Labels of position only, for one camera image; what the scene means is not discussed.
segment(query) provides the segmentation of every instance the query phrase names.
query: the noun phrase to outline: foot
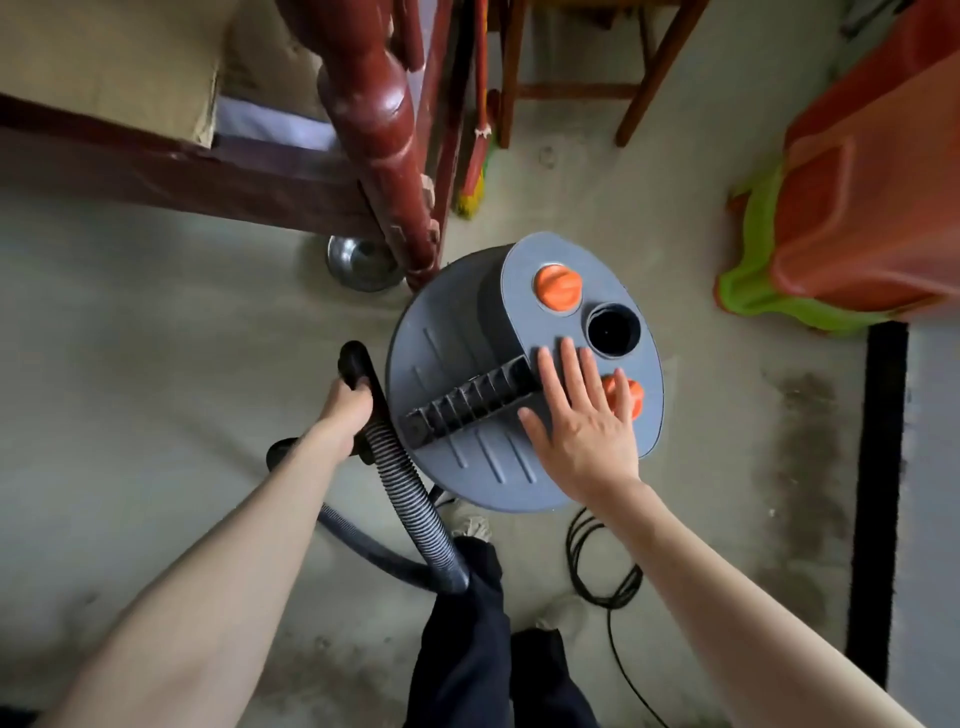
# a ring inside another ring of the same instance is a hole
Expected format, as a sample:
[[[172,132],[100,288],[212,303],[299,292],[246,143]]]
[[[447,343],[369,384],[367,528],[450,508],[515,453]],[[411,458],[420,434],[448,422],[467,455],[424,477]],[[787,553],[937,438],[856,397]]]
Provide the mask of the foot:
[[[587,624],[587,603],[577,595],[561,596],[550,603],[537,617],[534,626],[547,632],[560,630],[569,648]]]
[[[458,498],[455,503],[442,508],[441,515],[454,538],[470,536],[487,544],[490,542],[490,521],[479,506]]]

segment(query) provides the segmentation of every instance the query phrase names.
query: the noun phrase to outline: hand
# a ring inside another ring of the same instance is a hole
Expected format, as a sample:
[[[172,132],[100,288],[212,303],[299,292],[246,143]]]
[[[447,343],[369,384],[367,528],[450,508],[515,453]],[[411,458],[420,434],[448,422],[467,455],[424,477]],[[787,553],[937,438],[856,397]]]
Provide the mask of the hand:
[[[365,379],[357,382],[356,389],[350,389],[337,377],[330,385],[320,419],[307,435],[322,441],[337,463],[343,462],[353,449],[353,436],[370,419],[372,410],[373,396]]]
[[[598,499],[639,482],[633,397],[627,375],[617,369],[616,405],[611,410],[593,352],[580,349],[578,362],[573,340],[565,338],[560,355],[569,400],[550,351],[537,352],[553,437],[533,410],[522,407],[517,414],[546,473],[564,493],[592,509]]]

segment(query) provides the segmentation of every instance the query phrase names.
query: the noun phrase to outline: vacuum hose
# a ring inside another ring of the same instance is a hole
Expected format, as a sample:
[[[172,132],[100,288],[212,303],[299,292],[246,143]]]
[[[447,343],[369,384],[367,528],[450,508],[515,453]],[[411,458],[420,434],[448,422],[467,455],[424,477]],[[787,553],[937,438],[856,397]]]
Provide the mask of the vacuum hose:
[[[318,521],[354,553],[407,584],[444,594],[464,592],[469,586],[469,570],[396,436],[367,348],[359,341],[347,342],[340,349],[337,368],[350,387],[355,387],[361,377],[370,384],[373,412],[360,431],[354,450],[359,450],[367,463],[372,455],[387,497],[426,564],[386,548],[328,505],[321,509]],[[267,467],[272,470],[278,465],[295,442],[287,439],[274,443],[267,452]]]

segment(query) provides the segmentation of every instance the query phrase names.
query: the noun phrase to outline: broom handle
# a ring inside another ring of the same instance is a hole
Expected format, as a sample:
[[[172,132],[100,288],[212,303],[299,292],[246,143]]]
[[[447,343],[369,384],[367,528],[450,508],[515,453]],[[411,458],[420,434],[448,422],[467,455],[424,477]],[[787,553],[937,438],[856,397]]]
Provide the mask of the broom handle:
[[[487,0],[474,0],[474,34],[476,35],[476,61],[474,77],[477,83],[477,132],[486,133],[487,121]]]

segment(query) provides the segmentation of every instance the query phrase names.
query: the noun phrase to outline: black strip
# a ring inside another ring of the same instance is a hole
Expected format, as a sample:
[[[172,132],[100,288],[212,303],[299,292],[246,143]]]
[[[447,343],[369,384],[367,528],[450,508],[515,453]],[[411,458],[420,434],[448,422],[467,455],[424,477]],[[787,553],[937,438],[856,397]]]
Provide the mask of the black strip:
[[[907,326],[870,329],[863,396],[847,657],[881,687],[889,669],[897,562]]]

